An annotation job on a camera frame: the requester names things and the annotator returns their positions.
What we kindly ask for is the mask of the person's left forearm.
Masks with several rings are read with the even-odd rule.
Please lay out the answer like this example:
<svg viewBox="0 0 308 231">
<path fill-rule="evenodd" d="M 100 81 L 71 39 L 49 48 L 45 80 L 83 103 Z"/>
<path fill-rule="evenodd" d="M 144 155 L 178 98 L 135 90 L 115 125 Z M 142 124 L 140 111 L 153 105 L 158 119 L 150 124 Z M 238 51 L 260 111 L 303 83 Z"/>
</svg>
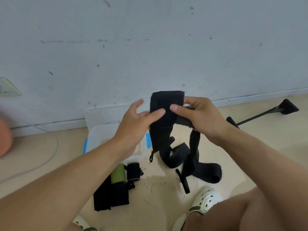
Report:
<svg viewBox="0 0 308 231">
<path fill-rule="evenodd" d="M 0 231 L 83 231 L 73 220 L 121 157 L 112 138 L 0 199 Z"/>
</svg>

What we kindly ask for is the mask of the person's white clog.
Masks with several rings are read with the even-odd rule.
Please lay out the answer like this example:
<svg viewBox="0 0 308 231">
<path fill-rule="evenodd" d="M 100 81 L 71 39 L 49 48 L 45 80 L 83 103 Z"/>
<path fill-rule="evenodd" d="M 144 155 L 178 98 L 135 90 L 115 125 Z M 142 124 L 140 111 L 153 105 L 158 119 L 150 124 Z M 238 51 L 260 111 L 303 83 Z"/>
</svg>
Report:
<svg viewBox="0 0 308 231">
<path fill-rule="evenodd" d="M 189 214 L 198 213 L 204 216 L 214 205 L 222 201 L 223 198 L 217 190 L 211 187 L 204 187 L 196 196 L 189 210 L 174 222 L 172 231 L 181 231 Z"/>
<path fill-rule="evenodd" d="M 79 226 L 83 231 L 98 231 L 95 227 L 90 226 L 80 215 L 77 215 L 72 223 Z"/>
</svg>

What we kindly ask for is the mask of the person's right hand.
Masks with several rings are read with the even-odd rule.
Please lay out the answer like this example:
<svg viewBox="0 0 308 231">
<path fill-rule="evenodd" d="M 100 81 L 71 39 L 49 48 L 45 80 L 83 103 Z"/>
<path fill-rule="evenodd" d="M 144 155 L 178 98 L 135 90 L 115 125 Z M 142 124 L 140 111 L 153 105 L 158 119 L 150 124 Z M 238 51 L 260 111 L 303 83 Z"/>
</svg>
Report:
<svg viewBox="0 0 308 231">
<path fill-rule="evenodd" d="M 221 146 L 227 131 L 233 126 L 224 119 L 212 101 L 209 98 L 186 96 L 184 104 L 193 108 L 193 119 L 190 121 L 195 130 L 215 145 Z"/>
</svg>

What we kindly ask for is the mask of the long black folded cloth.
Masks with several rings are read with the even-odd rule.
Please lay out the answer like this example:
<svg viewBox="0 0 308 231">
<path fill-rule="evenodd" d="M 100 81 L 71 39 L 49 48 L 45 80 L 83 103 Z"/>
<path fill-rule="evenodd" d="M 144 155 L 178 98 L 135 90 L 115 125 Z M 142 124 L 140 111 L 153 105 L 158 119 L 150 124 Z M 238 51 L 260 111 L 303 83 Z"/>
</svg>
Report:
<svg viewBox="0 0 308 231">
<path fill-rule="evenodd" d="M 111 177 L 110 175 L 93 194 L 94 210 L 111 210 Z"/>
</svg>

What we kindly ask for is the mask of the person's right forearm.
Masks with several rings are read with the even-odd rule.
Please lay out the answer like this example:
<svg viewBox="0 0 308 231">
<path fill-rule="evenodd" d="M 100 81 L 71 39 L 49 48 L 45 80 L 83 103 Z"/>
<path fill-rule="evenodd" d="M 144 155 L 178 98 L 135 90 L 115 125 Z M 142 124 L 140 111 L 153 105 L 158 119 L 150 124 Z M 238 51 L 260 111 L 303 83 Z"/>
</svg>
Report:
<svg viewBox="0 0 308 231">
<path fill-rule="evenodd" d="M 308 169 L 227 123 L 210 138 L 248 175 L 286 230 L 308 229 Z"/>
</svg>

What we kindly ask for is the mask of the white wall socket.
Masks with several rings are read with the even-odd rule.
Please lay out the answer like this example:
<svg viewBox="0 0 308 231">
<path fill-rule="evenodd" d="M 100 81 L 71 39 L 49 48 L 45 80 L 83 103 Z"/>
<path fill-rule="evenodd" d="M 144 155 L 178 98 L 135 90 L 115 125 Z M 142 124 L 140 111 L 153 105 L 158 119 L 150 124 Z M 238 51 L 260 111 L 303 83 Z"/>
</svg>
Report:
<svg viewBox="0 0 308 231">
<path fill-rule="evenodd" d="M 0 97 L 21 96 L 18 89 L 5 77 L 0 77 Z"/>
</svg>

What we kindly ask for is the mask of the black metal stand leg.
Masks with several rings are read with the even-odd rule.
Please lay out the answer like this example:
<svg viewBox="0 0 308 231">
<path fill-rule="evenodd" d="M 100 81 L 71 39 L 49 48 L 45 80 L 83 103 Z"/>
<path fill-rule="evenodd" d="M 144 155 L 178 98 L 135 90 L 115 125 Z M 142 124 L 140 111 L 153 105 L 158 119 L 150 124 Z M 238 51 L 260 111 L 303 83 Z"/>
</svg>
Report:
<svg viewBox="0 0 308 231">
<path fill-rule="evenodd" d="M 256 116 L 253 116 L 251 118 L 248 118 L 244 121 L 241 121 L 239 123 L 236 123 L 230 116 L 226 118 L 226 121 L 230 123 L 231 125 L 235 126 L 236 128 L 239 128 L 240 125 L 245 124 L 247 122 L 250 122 L 252 120 L 255 120 L 257 118 L 260 118 L 262 116 L 265 116 L 267 114 L 272 114 L 272 113 L 281 113 L 283 115 L 288 115 L 294 112 L 298 112 L 299 109 L 288 99 L 284 99 L 278 106 L 267 110 L 261 114 L 258 114 Z"/>
</svg>

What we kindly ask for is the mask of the person's right white clog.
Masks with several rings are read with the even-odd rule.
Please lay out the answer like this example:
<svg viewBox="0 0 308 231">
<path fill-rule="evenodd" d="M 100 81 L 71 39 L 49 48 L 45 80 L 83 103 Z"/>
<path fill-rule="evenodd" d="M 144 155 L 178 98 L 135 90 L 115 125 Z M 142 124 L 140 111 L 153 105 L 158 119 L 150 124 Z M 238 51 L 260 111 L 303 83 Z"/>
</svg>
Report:
<svg viewBox="0 0 308 231">
<path fill-rule="evenodd" d="M 189 210 L 174 222 L 172 231 L 181 231 L 189 214 L 198 213 L 204 216 L 214 205 L 222 201 L 223 198 L 217 190 L 211 187 L 204 187 L 196 196 Z"/>
</svg>

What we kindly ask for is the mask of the person's right leg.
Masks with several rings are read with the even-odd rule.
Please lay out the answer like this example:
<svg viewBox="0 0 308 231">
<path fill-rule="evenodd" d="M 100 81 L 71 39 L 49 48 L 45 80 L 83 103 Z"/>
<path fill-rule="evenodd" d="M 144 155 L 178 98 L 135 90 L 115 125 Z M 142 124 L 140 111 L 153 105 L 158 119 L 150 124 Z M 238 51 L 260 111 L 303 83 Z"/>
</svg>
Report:
<svg viewBox="0 0 308 231">
<path fill-rule="evenodd" d="M 189 214 L 180 231 L 288 231 L 257 188 Z"/>
</svg>

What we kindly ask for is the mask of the clear plastic storage box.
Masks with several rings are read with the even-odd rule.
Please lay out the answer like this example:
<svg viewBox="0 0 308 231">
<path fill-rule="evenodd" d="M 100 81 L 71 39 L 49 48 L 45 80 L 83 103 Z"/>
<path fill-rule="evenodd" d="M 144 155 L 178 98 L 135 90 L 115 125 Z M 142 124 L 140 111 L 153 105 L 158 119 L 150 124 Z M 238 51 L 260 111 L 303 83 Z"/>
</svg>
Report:
<svg viewBox="0 0 308 231">
<path fill-rule="evenodd" d="M 89 108 L 85 112 L 88 127 L 87 152 L 110 140 L 116 133 L 119 124 L 130 105 L 113 105 Z M 147 154 L 146 137 L 137 145 L 133 154 L 123 163 L 139 162 Z"/>
</svg>

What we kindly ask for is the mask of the green rolled cloth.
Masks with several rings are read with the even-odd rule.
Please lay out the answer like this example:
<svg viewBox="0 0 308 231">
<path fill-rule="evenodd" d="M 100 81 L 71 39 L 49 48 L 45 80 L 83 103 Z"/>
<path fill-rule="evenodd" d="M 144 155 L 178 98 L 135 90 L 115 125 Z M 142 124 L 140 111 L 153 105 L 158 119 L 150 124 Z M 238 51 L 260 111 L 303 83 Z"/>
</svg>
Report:
<svg viewBox="0 0 308 231">
<path fill-rule="evenodd" d="M 125 183 L 126 182 L 126 173 L 125 173 L 125 165 L 120 163 L 110 174 L 111 184 L 116 183 Z"/>
</svg>

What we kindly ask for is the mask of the person's left white clog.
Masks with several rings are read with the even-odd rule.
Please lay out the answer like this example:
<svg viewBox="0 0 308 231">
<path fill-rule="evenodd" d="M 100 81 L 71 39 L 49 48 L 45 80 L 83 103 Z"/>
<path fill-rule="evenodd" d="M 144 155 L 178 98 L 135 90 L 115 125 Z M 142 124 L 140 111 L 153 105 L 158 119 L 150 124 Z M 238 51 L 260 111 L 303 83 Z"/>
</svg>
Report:
<svg viewBox="0 0 308 231">
<path fill-rule="evenodd" d="M 80 215 L 77 215 L 72 223 L 79 226 L 83 231 L 98 231 L 95 227 L 90 226 Z"/>
</svg>

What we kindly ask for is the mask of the orange round object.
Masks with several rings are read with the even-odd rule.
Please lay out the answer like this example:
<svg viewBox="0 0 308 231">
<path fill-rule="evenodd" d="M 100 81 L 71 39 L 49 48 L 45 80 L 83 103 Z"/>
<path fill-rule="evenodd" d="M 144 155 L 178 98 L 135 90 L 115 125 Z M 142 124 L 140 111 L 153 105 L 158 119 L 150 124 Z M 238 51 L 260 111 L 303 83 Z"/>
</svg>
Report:
<svg viewBox="0 0 308 231">
<path fill-rule="evenodd" d="M 0 157 L 4 156 L 11 148 L 13 136 L 10 128 L 3 119 L 0 119 Z"/>
</svg>

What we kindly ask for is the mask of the short black folded cloth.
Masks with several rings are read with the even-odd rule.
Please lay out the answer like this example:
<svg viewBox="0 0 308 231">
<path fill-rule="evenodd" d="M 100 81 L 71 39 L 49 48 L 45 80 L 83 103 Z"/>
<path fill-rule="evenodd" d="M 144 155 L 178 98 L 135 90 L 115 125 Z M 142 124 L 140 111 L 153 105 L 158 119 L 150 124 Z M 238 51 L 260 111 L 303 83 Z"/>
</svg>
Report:
<svg viewBox="0 0 308 231">
<path fill-rule="evenodd" d="M 111 207 L 129 205 L 129 189 L 126 182 L 111 184 Z"/>
</svg>

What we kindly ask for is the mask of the person's left hand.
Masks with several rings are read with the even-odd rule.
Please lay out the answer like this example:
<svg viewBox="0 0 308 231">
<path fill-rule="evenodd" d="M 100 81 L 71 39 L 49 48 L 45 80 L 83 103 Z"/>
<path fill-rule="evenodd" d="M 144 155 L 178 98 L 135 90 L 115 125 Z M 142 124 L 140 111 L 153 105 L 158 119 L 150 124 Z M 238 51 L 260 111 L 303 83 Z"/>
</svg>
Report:
<svg viewBox="0 0 308 231">
<path fill-rule="evenodd" d="M 150 126 L 144 124 L 145 111 L 137 113 L 138 107 L 143 103 L 144 100 L 140 99 L 130 105 L 113 138 L 119 152 L 122 154 L 121 161 L 129 158 L 133 154 L 137 145 L 150 129 Z"/>
</svg>

